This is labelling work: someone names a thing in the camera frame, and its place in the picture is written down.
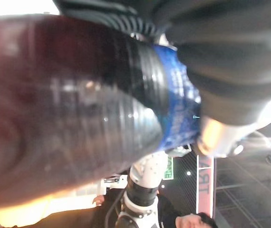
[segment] pink sign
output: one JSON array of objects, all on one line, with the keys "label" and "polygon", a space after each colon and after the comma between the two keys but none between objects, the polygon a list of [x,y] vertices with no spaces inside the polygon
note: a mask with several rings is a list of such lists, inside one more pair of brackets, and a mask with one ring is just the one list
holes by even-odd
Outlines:
[{"label": "pink sign", "polygon": [[197,156],[196,212],[213,216],[214,158]]}]

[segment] sign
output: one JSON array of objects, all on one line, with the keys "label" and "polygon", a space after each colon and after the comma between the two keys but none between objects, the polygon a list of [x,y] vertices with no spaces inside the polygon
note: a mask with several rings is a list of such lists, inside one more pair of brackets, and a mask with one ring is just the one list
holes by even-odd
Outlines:
[{"label": "sign", "polygon": [[197,156],[196,213],[213,216],[214,158]]},{"label": "sign", "polygon": [[174,179],[174,159],[173,157],[168,157],[167,168],[164,173],[163,180],[173,180]]}]

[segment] blue bottle label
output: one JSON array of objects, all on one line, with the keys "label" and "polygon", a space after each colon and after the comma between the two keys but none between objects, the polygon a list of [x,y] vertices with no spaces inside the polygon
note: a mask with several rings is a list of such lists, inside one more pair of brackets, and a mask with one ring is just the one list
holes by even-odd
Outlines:
[{"label": "blue bottle label", "polygon": [[155,45],[167,77],[169,113],[159,116],[164,137],[159,150],[193,143],[199,133],[199,91],[190,82],[186,66],[177,57],[177,52],[168,47]]}]

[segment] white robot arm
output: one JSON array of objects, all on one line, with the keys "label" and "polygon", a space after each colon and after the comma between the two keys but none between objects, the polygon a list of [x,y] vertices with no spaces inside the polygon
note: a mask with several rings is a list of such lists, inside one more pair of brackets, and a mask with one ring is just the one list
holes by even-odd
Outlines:
[{"label": "white robot arm", "polygon": [[157,190],[166,167],[164,151],[147,155],[132,165],[116,228],[159,228]]}]

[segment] plastic bottle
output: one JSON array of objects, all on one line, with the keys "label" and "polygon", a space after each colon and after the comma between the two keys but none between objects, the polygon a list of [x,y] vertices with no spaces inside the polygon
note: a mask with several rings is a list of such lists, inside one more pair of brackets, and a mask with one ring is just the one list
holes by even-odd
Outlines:
[{"label": "plastic bottle", "polygon": [[62,16],[0,18],[0,204],[191,143],[200,97],[172,49]]}]

